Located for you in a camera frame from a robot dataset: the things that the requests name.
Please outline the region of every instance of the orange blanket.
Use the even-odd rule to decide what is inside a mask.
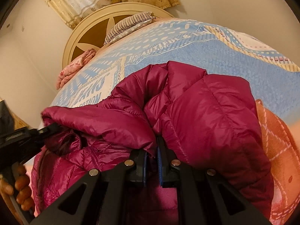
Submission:
[[[288,126],[256,100],[262,142],[271,161],[274,198],[270,222],[283,225],[300,201],[300,153]]]

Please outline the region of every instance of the finger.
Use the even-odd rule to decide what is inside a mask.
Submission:
[[[28,211],[30,208],[34,208],[35,207],[35,202],[33,201],[33,199],[27,198],[24,203],[21,205],[22,210],[24,211]]]
[[[23,189],[25,186],[28,186],[30,184],[30,179],[27,175],[22,175],[17,178],[16,183],[15,183],[15,188],[16,190],[20,191]]]
[[[24,165],[19,165],[19,166],[18,166],[18,173],[19,173],[20,175],[25,175],[25,174],[26,174],[26,168],[25,168]]]
[[[20,205],[23,204],[27,198],[31,197],[31,193],[32,193],[31,188],[29,188],[29,186],[26,186],[18,193],[16,198],[17,202]]]
[[[0,180],[0,189],[3,193],[8,195],[14,194],[14,189],[11,185],[9,185],[7,182],[4,181],[4,179]]]

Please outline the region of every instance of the bed headboard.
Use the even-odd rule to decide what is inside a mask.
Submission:
[[[152,12],[157,18],[171,18],[165,10],[146,3],[124,2],[101,8],[83,19],[72,32],[64,49],[62,68],[85,50],[99,50],[106,32],[122,19],[140,12]]]

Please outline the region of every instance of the light blue bedspread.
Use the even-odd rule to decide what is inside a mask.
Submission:
[[[293,62],[244,33],[180,19],[148,25],[103,50],[63,87],[52,106],[96,104],[124,77],[167,61],[243,77],[254,98],[285,122],[300,118],[300,68]]]

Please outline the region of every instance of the pink folded blanket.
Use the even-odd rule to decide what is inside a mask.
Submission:
[[[68,66],[66,66],[59,74],[55,87],[61,89],[79,70],[85,66],[96,54],[95,49],[88,49],[80,56],[75,58]]]

